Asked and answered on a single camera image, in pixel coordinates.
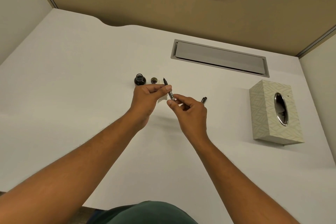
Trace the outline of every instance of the floor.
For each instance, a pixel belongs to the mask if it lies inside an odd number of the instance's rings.
[[[68,221],[67,224],[86,224],[94,209],[88,207],[81,207],[78,212]]]

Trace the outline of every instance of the white desk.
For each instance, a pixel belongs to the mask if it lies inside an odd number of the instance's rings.
[[[170,59],[174,39],[265,56],[269,80],[292,86],[305,143],[253,141],[248,89],[263,77]],[[336,222],[336,168],[297,58],[140,26],[111,27],[57,9],[0,66],[0,190],[123,115],[137,73],[147,80],[164,76],[174,93],[207,96],[208,134],[220,150],[302,223]],[[145,200],[172,203],[200,224],[231,223],[164,102],[84,205],[109,209]]]

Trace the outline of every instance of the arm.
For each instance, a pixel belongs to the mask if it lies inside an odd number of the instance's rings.
[[[163,86],[137,86],[124,116],[1,196],[0,223],[66,222],[147,124],[157,100],[171,90]]]
[[[176,114],[235,224],[298,222],[277,202],[247,178],[209,140],[206,133],[207,109],[195,99],[175,94],[167,101]]]

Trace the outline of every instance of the person's right arm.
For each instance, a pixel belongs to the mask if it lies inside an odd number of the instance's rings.
[[[193,98],[174,94],[167,104],[196,150],[235,224],[298,223],[285,209],[247,178],[208,138],[207,109]]]

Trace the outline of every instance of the pen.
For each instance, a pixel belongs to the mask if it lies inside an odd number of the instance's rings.
[[[168,83],[167,83],[167,81],[166,81],[165,78],[163,78],[163,83],[164,83],[165,85],[168,85]],[[168,95],[169,95],[169,97],[170,97],[171,100],[175,101],[174,95],[173,95],[173,93],[172,93],[171,91],[168,92]]]

